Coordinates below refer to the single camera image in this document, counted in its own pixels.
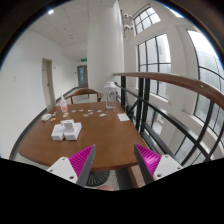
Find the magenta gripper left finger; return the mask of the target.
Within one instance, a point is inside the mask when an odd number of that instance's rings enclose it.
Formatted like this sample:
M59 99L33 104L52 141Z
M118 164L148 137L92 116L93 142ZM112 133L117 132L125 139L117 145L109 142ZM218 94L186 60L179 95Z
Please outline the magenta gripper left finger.
M96 147L92 145L69 158L59 158L47 169L47 171L76 185L84 187L95 156Z

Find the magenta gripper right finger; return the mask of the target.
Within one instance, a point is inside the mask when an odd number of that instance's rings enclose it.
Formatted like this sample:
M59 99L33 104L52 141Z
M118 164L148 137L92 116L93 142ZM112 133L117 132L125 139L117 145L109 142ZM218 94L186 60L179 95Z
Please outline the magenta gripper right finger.
M159 155L141 145L134 145L137 159L145 184L150 184L182 169L182 166L168 154Z

